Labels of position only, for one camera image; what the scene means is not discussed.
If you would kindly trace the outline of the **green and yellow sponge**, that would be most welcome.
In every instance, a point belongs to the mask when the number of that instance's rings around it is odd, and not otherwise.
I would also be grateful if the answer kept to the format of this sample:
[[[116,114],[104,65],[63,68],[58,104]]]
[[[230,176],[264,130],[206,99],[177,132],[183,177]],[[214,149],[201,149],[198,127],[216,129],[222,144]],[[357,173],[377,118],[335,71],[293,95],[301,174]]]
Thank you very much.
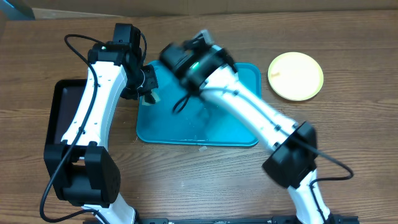
[[[154,90],[152,90],[150,93],[148,93],[142,97],[141,104],[144,106],[151,106],[151,105],[155,105],[158,102],[160,102],[160,97]]]

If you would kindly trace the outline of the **yellow-green plate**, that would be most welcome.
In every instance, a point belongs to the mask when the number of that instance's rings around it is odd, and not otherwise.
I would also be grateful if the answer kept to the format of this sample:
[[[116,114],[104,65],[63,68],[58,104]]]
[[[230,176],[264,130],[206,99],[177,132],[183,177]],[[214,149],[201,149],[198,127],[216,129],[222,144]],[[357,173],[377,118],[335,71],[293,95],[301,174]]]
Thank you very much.
[[[306,101],[319,93],[324,75],[312,57],[300,52],[286,52],[269,65],[267,77],[273,91],[290,101]]]

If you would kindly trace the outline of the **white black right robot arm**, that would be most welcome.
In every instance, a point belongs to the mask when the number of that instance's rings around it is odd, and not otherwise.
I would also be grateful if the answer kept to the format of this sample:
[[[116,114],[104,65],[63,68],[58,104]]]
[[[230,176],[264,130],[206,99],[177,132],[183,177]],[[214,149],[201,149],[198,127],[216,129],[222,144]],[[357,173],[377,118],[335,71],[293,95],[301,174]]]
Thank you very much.
[[[237,118],[269,151],[262,168],[288,190],[300,223],[330,223],[331,212],[318,185],[317,136],[309,123],[298,124],[249,91],[226,49],[205,45],[187,50],[169,44],[159,60],[189,94],[223,108]]]

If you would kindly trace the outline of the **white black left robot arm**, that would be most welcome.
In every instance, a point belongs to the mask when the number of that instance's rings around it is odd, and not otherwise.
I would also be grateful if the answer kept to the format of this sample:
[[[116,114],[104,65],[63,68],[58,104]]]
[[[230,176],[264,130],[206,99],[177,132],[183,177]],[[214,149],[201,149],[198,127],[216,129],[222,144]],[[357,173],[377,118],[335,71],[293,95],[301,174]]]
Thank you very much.
[[[44,161],[50,180],[39,205],[40,217],[62,222],[92,213],[100,223],[135,223],[136,211],[120,194],[121,174],[108,152],[109,130],[120,98],[154,104],[158,87],[151,65],[142,62],[145,51],[132,43],[97,42],[82,60],[88,77],[69,127],[60,140],[45,143]],[[50,218],[45,203],[51,189],[59,200],[80,210]]]

